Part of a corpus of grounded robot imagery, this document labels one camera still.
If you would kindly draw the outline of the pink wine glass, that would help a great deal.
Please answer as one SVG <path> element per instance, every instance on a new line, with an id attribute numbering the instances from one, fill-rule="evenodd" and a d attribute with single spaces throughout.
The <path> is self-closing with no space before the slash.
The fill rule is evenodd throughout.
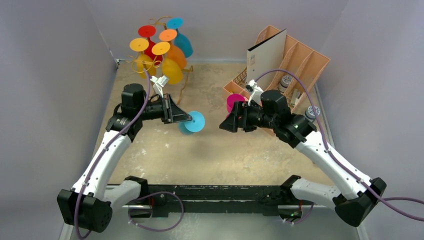
<path id="1" fill-rule="evenodd" d="M 230 94 L 226 98 L 227 117 L 232 112 L 232 109 L 233 109 L 233 107 L 234 107 L 234 105 L 235 105 L 236 102 L 246 102 L 247 100 L 248 99 L 246 97 L 244 97 L 243 95 L 241 95 L 239 93 Z"/>

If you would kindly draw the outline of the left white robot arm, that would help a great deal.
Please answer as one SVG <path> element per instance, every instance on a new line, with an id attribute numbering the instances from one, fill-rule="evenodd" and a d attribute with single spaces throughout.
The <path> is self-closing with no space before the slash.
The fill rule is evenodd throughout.
<path id="1" fill-rule="evenodd" d="M 127 84 L 119 103 L 108 120 L 101 145 L 89 166 L 71 189 L 62 189 L 57 203 L 64 223 L 88 232 L 102 233 L 113 213 L 134 201 L 152 208 L 165 191 L 150 193 L 148 181 L 129 176 L 108 190 L 109 180 L 119 160 L 134 142 L 143 122 L 160 119 L 164 124 L 191 121 L 193 118 L 173 101 L 170 94 L 152 101 L 150 90 L 139 83 Z"/>

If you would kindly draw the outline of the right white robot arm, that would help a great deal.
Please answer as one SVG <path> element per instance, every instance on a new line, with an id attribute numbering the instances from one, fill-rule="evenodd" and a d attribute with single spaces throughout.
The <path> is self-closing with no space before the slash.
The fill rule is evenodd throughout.
<path id="1" fill-rule="evenodd" d="M 270 129 L 282 142 L 308 157 L 334 183 L 333 186 L 293 175 L 281 185 L 280 196 L 288 204 L 309 201 L 333 209 L 345 223 L 358 227 L 379 202 L 387 184 L 370 178 L 341 156 L 304 115 L 291 113 L 278 90 L 260 95 L 261 103 L 237 101 L 219 128 L 231 133 Z"/>

